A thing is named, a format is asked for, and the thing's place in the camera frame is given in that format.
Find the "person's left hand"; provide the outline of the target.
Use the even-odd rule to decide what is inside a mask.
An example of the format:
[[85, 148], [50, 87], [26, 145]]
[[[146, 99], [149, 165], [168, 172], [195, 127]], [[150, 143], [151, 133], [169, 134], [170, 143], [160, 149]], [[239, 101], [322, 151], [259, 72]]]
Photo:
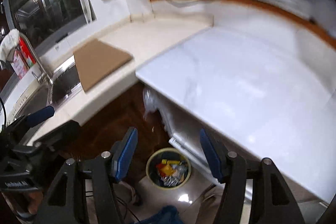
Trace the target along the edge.
[[23, 219], [36, 215], [43, 200], [43, 192], [16, 192], [14, 196], [14, 207], [16, 212]]

